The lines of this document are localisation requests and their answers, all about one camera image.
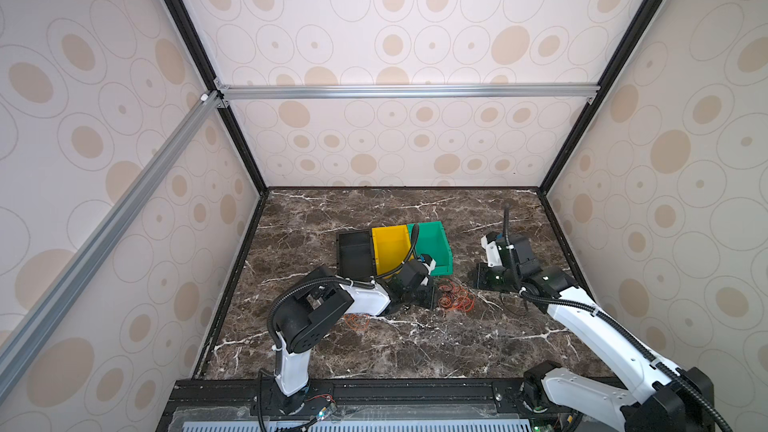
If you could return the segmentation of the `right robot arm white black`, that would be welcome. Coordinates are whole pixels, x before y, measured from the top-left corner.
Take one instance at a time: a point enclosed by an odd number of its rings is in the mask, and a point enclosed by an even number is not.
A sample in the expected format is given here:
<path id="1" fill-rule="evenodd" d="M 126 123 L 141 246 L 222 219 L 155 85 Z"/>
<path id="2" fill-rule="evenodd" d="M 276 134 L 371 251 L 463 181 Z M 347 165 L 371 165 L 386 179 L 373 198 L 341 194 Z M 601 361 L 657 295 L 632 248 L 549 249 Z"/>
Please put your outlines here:
<path id="1" fill-rule="evenodd" d="M 514 293 L 564 325 L 620 381 L 610 386 L 579 376 L 553 361 L 529 369 L 524 405 L 541 413 L 570 408 L 616 431 L 728 431 L 714 406 L 714 384 L 696 367 L 682 369 L 629 332 L 562 269 L 544 268 L 529 240 L 489 233 L 486 260 L 475 276 L 480 290 Z"/>

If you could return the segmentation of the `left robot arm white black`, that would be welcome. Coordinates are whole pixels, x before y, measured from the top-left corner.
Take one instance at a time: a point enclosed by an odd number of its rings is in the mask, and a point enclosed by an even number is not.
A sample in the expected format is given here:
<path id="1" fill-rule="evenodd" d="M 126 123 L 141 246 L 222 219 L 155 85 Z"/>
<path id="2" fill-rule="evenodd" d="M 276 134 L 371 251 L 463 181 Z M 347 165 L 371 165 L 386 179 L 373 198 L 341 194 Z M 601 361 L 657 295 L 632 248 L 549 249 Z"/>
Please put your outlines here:
<path id="1" fill-rule="evenodd" d="M 320 265 L 272 303 L 267 328 L 276 353 L 275 382 L 285 397 L 306 389 L 311 350 L 346 315 L 388 316 L 435 307 L 436 261 L 421 255 L 383 275 L 355 280 Z"/>

